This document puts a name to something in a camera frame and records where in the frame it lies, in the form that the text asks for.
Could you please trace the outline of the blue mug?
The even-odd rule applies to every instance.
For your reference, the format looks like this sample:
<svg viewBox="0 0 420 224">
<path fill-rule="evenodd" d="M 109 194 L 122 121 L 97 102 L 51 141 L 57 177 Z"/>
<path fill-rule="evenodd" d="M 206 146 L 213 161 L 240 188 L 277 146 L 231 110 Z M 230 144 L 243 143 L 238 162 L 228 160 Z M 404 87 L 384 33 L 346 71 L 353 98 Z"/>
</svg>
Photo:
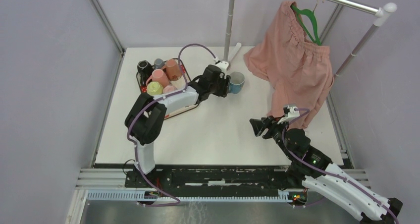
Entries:
<svg viewBox="0 0 420 224">
<path fill-rule="evenodd" d="M 230 82 L 228 85 L 229 93 L 238 94 L 241 92 L 245 83 L 245 76 L 241 72 L 234 71 L 230 74 Z"/>
</svg>

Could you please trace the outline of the light pink mug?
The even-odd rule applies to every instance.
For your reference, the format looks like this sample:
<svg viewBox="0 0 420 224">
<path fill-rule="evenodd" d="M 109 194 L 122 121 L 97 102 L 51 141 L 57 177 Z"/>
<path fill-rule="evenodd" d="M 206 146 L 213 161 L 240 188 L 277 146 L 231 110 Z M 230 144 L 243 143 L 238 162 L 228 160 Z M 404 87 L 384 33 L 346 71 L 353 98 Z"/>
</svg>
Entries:
<svg viewBox="0 0 420 224">
<path fill-rule="evenodd" d="M 176 91 L 177 90 L 177 88 L 176 87 L 174 87 L 174 86 L 172 86 L 172 85 L 168 85 L 168 86 L 166 86 L 166 87 L 164 87 L 164 89 L 163 89 L 163 94 L 168 94 L 168 93 L 172 93 L 172 92 L 174 92 L 174 91 Z"/>
</svg>

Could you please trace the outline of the yellow mug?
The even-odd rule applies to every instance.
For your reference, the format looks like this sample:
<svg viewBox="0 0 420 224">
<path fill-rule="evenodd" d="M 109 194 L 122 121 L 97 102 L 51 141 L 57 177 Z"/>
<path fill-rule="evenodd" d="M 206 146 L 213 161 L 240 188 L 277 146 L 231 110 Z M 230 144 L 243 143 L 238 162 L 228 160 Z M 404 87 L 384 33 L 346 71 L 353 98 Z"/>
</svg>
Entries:
<svg viewBox="0 0 420 224">
<path fill-rule="evenodd" d="M 161 95 L 163 93 L 163 86 L 156 81 L 152 81 L 147 85 L 147 93 L 151 96 Z"/>
</svg>

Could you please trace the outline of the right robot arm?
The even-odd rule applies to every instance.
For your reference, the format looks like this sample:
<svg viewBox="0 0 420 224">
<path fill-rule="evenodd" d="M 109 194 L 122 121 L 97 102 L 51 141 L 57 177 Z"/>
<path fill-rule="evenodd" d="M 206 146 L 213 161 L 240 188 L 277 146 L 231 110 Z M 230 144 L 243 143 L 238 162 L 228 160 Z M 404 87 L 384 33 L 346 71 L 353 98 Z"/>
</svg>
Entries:
<svg viewBox="0 0 420 224">
<path fill-rule="evenodd" d="M 361 224 L 397 224 L 403 203 L 376 194 L 348 175 L 330 157 L 311 145 L 302 129 L 269 116 L 249 120 L 256 137 L 273 139 L 291 161 L 286 182 L 292 188 L 317 192 Z"/>
</svg>

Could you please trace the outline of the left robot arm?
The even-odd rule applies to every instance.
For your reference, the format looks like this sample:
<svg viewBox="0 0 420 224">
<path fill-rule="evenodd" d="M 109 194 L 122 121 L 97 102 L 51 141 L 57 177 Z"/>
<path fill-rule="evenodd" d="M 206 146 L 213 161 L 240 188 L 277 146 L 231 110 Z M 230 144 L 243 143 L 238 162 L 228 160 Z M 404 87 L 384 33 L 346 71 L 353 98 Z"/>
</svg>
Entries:
<svg viewBox="0 0 420 224">
<path fill-rule="evenodd" d="M 134 145 L 134 166 L 139 172 L 136 180 L 143 188 L 152 187 L 156 181 L 152 172 L 156 167 L 154 141 L 160 135 L 165 117 L 181 108 L 198 105 L 211 95 L 226 97 L 230 81 L 230 75 L 210 64 L 203 74 L 181 89 L 158 96 L 139 95 L 124 124 L 127 139 Z"/>
</svg>

